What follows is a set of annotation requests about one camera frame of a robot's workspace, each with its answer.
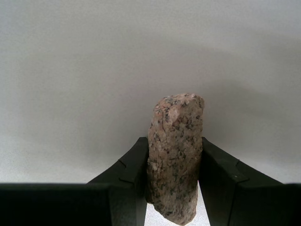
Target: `black plastic holder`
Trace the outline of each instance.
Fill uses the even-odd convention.
[[[148,151],[139,138],[87,184],[0,184],[0,226],[143,226]],[[199,183],[211,226],[300,225],[300,184],[282,184],[205,138]]]

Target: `white surface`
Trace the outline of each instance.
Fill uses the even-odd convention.
[[[298,0],[1,0],[0,181],[87,182],[147,134],[161,97],[195,92],[209,141],[301,182],[300,12]]]

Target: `speckled rock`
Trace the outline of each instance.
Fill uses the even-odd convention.
[[[196,215],[203,109],[203,98],[195,94],[165,97],[149,129],[146,200],[178,225]]]

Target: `rock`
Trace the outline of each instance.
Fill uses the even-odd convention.
[[[165,97],[149,129],[146,200],[178,225],[196,215],[203,109],[203,98],[195,94]]]

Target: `rock specimen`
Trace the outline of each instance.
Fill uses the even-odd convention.
[[[196,215],[203,109],[203,98],[195,94],[165,97],[149,129],[146,200],[178,225]]]

